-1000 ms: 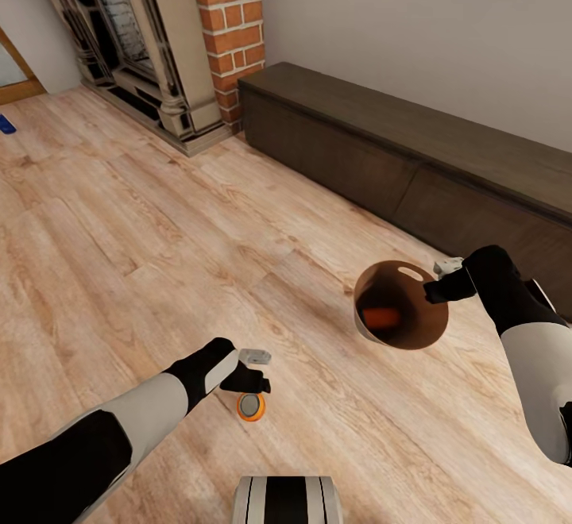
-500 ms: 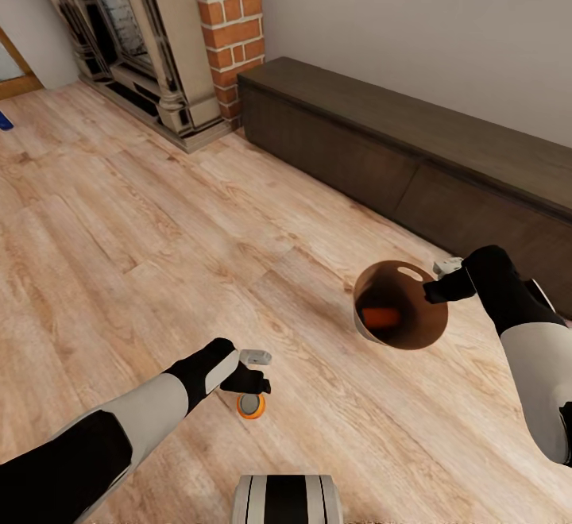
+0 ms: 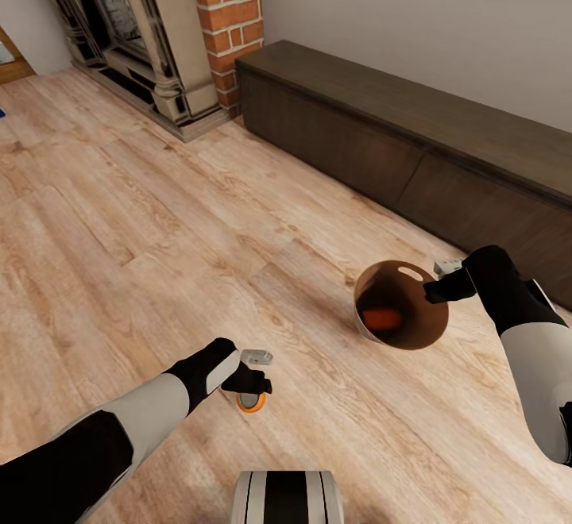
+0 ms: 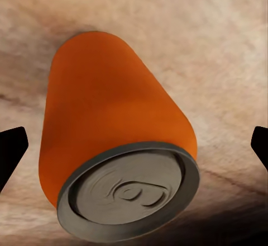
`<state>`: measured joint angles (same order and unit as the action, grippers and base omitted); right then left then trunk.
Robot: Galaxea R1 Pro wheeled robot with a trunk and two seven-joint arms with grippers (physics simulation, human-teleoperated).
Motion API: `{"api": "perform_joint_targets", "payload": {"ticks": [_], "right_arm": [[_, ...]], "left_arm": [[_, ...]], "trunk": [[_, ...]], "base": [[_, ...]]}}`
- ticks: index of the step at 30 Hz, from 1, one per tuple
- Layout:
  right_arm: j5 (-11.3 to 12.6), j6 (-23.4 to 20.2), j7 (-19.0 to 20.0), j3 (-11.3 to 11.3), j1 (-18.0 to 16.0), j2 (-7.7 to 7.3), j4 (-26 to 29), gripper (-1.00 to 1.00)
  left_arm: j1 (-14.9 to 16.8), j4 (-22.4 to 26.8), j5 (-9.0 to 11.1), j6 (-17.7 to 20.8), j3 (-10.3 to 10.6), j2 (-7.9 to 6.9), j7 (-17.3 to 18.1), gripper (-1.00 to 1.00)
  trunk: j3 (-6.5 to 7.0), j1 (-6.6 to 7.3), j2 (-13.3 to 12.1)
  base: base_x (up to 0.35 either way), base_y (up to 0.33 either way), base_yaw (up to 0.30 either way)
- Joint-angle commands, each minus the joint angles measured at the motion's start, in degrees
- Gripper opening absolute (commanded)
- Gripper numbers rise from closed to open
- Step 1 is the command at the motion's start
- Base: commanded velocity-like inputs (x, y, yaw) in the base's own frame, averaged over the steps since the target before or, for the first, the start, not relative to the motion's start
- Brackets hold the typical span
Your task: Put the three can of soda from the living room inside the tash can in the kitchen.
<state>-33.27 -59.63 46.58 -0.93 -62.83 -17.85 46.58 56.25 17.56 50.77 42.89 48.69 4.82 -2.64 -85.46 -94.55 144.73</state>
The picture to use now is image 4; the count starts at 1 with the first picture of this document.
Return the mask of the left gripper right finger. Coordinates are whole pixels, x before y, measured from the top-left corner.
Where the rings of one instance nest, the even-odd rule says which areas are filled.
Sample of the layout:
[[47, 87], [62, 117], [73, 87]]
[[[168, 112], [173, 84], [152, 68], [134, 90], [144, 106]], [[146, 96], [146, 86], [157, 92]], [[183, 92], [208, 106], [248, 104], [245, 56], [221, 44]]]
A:
[[251, 148], [268, 171], [268, 128], [255, 127], [252, 133]]

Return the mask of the can of soda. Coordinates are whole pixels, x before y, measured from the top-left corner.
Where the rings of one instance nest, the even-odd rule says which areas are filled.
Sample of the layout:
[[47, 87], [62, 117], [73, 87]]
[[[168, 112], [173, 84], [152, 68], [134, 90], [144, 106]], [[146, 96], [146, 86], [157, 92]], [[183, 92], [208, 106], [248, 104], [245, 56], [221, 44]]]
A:
[[84, 32], [58, 49], [39, 176], [66, 232], [110, 243], [162, 228], [198, 193], [196, 159], [192, 125], [128, 43]]

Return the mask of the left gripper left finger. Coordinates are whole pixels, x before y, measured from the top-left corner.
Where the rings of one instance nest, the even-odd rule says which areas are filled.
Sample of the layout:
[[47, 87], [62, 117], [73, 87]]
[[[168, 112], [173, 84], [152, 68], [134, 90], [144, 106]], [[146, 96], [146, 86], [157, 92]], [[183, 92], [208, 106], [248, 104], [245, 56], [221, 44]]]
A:
[[0, 133], [0, 192], [28, 148], [26, 130], [23, 126]]

